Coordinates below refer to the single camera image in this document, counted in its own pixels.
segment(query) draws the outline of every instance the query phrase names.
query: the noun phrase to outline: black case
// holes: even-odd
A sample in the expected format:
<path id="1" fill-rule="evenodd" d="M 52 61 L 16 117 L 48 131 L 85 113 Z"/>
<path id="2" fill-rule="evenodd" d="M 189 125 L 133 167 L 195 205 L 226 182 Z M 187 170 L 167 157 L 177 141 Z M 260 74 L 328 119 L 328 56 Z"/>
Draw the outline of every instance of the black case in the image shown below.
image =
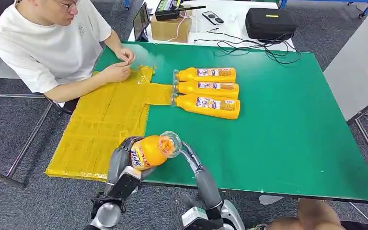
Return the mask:
<path id="1" fill-rule="evenodd" d="M 284 9 L 250 8 L 246 31 L 251 39 L 285 41 L 294 35 L 297 24 Z"/>

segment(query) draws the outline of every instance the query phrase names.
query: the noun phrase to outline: glasses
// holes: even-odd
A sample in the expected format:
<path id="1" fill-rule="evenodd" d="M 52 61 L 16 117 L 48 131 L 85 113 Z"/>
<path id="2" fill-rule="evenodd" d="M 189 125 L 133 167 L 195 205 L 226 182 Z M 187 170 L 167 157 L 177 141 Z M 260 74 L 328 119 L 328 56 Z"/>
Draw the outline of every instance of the glasses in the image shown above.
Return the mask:
<path id="1" fill-rule="evenodd" d="M 67 9 L 67 12 L 70 12 L 73 9 L 73 7 L 77 7 L 77 1 L 75 1 L 71 4 L 64 4 L 64 3 L 60 2 L 60 4 Z"/>

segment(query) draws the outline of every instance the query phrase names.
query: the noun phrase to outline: orange bottle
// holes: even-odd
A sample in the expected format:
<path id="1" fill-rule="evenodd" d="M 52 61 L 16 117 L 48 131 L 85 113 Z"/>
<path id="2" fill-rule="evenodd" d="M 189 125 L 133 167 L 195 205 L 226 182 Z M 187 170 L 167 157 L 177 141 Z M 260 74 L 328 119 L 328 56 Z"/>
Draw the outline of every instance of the orange bottle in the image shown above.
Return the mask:
<path id="1" fill-rule="evenodd" d="M 187 95 L 174 94 L 172 97 L 172 106 L 181 107 L 191 113 L 237 119 L 241 109 L 241 102 L 226 97 L 207 96 L 195 93 Z"/>
<path id="2" fill-rule="evenodd" d="M 235 83 L 236 71 L 234 68 L 196 69 L 190 67 L 184 70 L 174 70 L 174 77 L 178 81 L 205 81 Z"/>
<path id="3" fill-rule="evenodd" d="M 168 131 L 134 143 L 130 150 L 130 160 L 132 167 L 142 171 L 163 164 L 167 158 L 176 157 L 180 150 L 180 138 L 174 132 Z"/>
<path id="4" fill-rule="evenodd" d="M 239 85 L 236 83 L 197 82 L 195 80 L 175 81 L 173 84 L 173 93 L 197 93 L 238 99 Z"/>

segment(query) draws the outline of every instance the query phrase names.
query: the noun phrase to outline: yellow sheet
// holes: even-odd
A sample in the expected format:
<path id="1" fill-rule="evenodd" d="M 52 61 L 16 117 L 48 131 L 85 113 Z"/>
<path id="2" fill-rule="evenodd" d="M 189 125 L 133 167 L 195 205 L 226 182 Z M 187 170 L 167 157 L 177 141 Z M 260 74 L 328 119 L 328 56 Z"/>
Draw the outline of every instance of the yellow sheet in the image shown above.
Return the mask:
<path id="1" fill-rule="evenodd" d="M 153 73 L 141 66 L 128 80 L 81 97 L 46 174 L 105 181 L 113 150 L 144 135 L 149 104 L 170 104 L 172 86 L 150 83 Z"/>

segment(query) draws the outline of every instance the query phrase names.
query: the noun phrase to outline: metal chair leg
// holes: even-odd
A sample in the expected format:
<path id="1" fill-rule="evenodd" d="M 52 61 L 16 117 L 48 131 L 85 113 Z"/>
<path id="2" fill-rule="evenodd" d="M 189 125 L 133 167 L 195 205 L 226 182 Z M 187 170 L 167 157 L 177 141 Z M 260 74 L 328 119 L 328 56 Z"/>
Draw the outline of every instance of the metal chair leg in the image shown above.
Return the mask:
<path id="1" fill-rule="evenodd" d="M 41 94 L 2 94 L 0 93 L 0 97 L 45 99 L 44 95 L 41 95 Z"/>
<path id="2" fill-rule="evenodd" d="M 36 97 L 39 95 L 24 95 L 24 94 L 0 94 L 2 97 L 18 97 L 18 98 L 45 98 L 42 97 Z M 37 133 L 39 132 L 41 126 L 43 125 L 44 120 L 46 119 L 48 113 L 50 112 L 51 106 L 53 105 L 52 102 L 49 102 L 47 108 L 43 112 L 42 116 L 40 117 L 39 121 L 37 122 L 36 126 L 34 127 L 31 135 L 29 136 L 28 140 L 26 141 L 26 144 L 22 148 L 19 155 L 16 157 L 15 162 L 13 163 L 12 167 L 9 169 L 8 173 L 5 175 L 0 174 L 0 181 L 4 182 L 5 184 L 10 184 L 17 188 L 22 188 L 25 186 L 24 183 L 18 182 L 14 179 L 12 179 L 14 173 L 16 172 L 17 168 L 19 167 L 19 164 L 21 163 L 23 157 L 25 156 L 27 150 L 29 149 L 30 145 L 32 144 L 34 138 L 36 137 Z"/>

